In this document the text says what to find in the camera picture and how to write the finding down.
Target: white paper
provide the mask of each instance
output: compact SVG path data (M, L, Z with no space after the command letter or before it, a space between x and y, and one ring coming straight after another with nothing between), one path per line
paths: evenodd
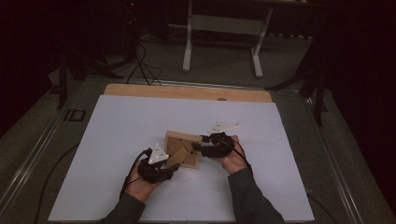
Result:
M50 221L93 221L119 199L134 159L167 130L206 134L213 123L235 122L263 195L286 221L314 220L276 105L131 96L100 97L49 216ZM141 221L234 221L228 174L201 158L180 168L151 195Z

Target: white table frame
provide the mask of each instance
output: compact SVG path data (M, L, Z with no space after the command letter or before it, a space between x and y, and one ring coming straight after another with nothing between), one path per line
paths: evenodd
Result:
M184 53L183 71L190 71L192 30L206 30L232 34L257 35L259 40L256 46L251 49L251 57L253 60L256 78L262 78L262 65L260 63L259 52L262 47L262 41L264 40L273 11L273 7L268 9L264 21L196 15L192 13L192 0L190 0L189 17L187 20L187 44Z

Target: wire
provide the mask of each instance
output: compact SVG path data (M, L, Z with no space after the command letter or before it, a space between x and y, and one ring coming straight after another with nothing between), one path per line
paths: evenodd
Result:
M140 48L143 49L143 56L140 57L138 54L136 54L137 65L136 65L136 67L134 68L134 70L131 72L131 74L128 76L127 81L126 81L126 84L129 84L129 81L130 81L131 77L134 75L134 72L136 71L136 69L137 69L137 68L140 68L140 71L141 71L141 73L142 73L142 76L143 76L143 78L146 80L146 82L147 82L148 85L151 85L154 81L157 81L157 82L160 84L160 86L161 86L161 85L162 85L162 84L161 84L161 81L158 79L158 77L159 77L159 76L161 75L161 73L162 73L161 68L154 67L154 66L151 66L151 65L148 65L148 64L144 63L143 61L144 61L144 59L146 58L147 50L146 50L146 48L145 48L142 44L140 44L140 43L138 43L138 46L140 46ZM151 80L151 81L148 80L148 78L147 78L147 76L146 76L146 74L145 74L145 72L144 72L143 66L145 66L145 67L146 67L146 70L148 70L148 72L151 74L151 76L152 76L152 80ZM154 75L154 74L150 71L150 68L154 68L154 69L159 70L159 74L158 74L158 75Z
M241 147L242 151L244 152L244 156L242 156L242 154L241 154L239 151L237 151L235 148L233 149L233 151L236 152L240 157L242 157L242 159L244 159L245 163L247 164L247 168L248 168L249 171L253 174L253 169L251 168L251 165L250 165L250 163L248 162L248 159L247 159L246 154L245 154L245 150L242 148L242 146L241 146L241 144L240 144L239 142L237 142L237 141L235 141L235 140L233 140L233 141L234 141L238 146Z
M36 210L36 212L35 212L35 223L38 223L38 218L39 218L39 215L40 215L40 208L41 208L41 204L43 203L43 199L44 199L44 192L46 191L47 184L48 184L49 181L50 181L50 177L51 177L53 171L54 171L55 168L58 166L59 162L61 162L61 160L62 160L67 154L69 154L71 151L73 151L75 148L77 148L78 145L79 145L79 143L76 144L75 146L71 147L70 149L68 149L68 150L62 155L62 157L59 158L59 160L57 160L57 161L55 162L55 165L53 165L52 168L51 168L51 170L49 171L49 175L47 176L46 182L44 183L44 187L43 187L43 189L41 190L41 193L40 193L40 199L39 199L39 201L38 201L38 207L37 207L37 210Z
M134 183L136 180L139 180L139 179L141 179L141 178L142 178L142 176L139 176L139 177L136 178L135 180L128 182L127 186L130 185L130 184L132 184L132 183Z
M149 153L149 149L146 149L146 150L142 151L142 152L136 157L136 159L134 160L134 164L132 165L131 170L129 171L128 176L131 176L132 171L133 171L134 168L136 167L137 162L140 160L140 158L141 158L143 155L145 155L145 154L147 155L147 153Z
M322 203L320 203L316 198L314 198L310 193L306 194L308 198L312 199L315 203L317 203L326 213L329 215L329 217L332 219L332 221L337 224L338 222L335 220L335 217L329 212L329 210L326 209L325 206L323 206Z

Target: wooden board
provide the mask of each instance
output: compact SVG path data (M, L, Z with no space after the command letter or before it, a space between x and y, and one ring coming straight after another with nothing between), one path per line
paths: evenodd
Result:
M167 131L165 134L165 152L170 155L167 167L181 162L181 166L197 168L201 153L192 152L192 143L201 144L202 136Z
M104 95L272 103L271 95L267 91L230 90L203 87L109 84L106 87Z

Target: person's left hand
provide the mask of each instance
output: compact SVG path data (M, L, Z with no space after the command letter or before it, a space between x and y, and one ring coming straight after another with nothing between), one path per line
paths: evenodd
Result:
M136 163L136 166L132 170L132 174L129 176L129 182L134 181L129 184L126 188L125 192L134 196L137 200L142 203L145 203L152 191L154 191L158 186L161 185L162 182L156 184L150 184L141 178L139 173L137 172L137 167L139 167L141 161Z

